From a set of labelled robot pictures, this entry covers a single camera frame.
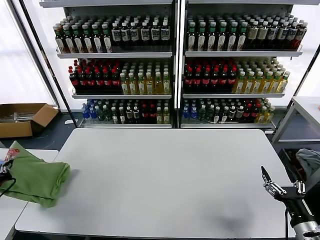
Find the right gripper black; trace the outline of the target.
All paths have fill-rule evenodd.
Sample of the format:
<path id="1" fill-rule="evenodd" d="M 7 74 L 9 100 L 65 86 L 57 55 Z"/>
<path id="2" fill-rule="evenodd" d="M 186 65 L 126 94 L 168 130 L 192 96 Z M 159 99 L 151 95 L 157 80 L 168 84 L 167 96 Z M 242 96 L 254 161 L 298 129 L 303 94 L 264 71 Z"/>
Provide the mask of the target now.
<path id="1" fill-rule="evenodd" d="M 281 187 L 272 181 L 268 171 L 261 166 L 263 187 L 274 199 L 284 203 L 291 217 L 290 224 L 301 224 L 314 221 L 314 216 L 309 213 L 304 204 L 304 195 L 306 194 L 306 185 L 302 180 L 296 180 L 293 186 Z"/>

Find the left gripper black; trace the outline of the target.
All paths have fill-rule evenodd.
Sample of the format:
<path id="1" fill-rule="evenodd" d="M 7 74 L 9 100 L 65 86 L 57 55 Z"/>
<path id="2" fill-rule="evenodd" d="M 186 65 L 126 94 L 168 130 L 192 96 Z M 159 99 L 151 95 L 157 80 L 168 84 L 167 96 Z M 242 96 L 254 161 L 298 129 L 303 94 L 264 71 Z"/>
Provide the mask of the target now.
<path id="1" fill-rule="evenodd" d="M 7 168 L 4 165 L 0 166 L 0 186 L 10 180 L 10 174 L 7 173 Z"/>

